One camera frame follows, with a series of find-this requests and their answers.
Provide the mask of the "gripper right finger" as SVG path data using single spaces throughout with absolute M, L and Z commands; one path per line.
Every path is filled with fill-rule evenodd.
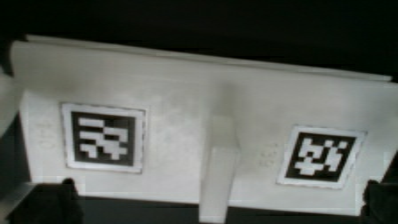
M 398 184 L 368 181 L 361 224 L 398 224 Z

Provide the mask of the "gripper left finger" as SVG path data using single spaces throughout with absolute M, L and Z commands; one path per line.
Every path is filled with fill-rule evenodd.
M 75 180 L 39 184 L 5 216 L 9 224 L 84 224 Z

